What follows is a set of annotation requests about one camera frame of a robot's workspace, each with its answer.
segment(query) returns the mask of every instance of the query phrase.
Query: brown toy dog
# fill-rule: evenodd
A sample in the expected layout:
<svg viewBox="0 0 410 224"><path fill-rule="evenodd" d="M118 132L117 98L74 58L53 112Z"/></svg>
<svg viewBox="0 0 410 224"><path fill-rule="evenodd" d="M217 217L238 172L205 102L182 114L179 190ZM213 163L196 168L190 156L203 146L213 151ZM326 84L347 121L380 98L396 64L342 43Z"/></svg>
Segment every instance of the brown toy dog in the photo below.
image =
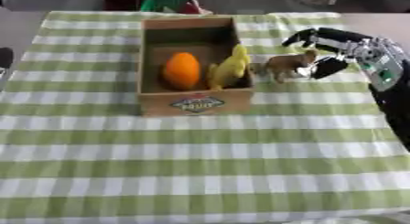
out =
<svg viewBox="0 0 410 224"><path fill-rule="evenodd" d="M297 71L297 68L308 67L316 60L318 52L316 50L307 50L303 54L283 55L270 58L264 65L265 69L271 70L274 78L279 83L284 83L285 77L290 77L292 71Z"/></svg>

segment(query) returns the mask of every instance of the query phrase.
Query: gingham tablecloth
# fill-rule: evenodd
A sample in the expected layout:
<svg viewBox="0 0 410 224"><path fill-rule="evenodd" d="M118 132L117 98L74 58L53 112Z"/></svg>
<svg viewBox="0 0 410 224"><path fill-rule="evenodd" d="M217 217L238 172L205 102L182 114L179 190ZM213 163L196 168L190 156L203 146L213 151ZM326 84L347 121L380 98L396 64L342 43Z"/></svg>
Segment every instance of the gingham tablecloth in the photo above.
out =
<svg viewBox="0 0 410 224"><path fill-rule="evenodd" d="M0 223L283 223L410 209L408 153L354 66L284 85L255 77L243 114L135 115L140 22L152 16L48 15L1 93ZM327 13L235 18L254 63L297 52L279 47L297 30L343 28Z"/></svg>

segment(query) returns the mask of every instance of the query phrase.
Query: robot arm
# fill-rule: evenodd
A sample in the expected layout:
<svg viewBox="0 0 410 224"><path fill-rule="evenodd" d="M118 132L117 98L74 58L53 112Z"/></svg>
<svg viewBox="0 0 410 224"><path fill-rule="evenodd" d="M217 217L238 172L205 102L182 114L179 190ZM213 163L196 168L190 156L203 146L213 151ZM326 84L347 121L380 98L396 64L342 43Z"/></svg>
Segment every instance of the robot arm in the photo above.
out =
<svg viewBox="0 0 410 224"><path fill-rule="evenodd" d="M332 28L307 29L287 39L283 46L303 41L338 56L321 59L314 79L321 79L357 62L369 80L369 90L387 122L410 151L410 56L402 47L383 37L369 37Z"/></svg>
<svg viewBox="0 0 410 224"><path fill-rule="evenodd" d="M282 45L288 47L300 41L304 42L303 48L314 45L338 55L317 61L312 78L328 77L346 69L348 60L355 60L377 91L391 89L404 74L403 62L410 62L410 57L398 44L382 37L322 27L299 31Z"/></svg>

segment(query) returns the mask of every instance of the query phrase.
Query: yellow toy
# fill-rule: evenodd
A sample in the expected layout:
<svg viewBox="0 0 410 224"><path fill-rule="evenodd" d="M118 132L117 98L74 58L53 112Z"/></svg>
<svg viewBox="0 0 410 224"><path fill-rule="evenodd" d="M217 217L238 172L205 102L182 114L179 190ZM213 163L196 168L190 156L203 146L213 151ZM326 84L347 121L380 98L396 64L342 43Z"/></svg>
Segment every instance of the yellow toy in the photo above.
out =
<svg viewBox="0 0 410 224"><path fill-rule="evenodd" d="M208 86L211 90L220 91L232 85L245 74L246 67L251 63L246 48L238 44L230 57L220 66L210 65L208 70Z"/></svg>

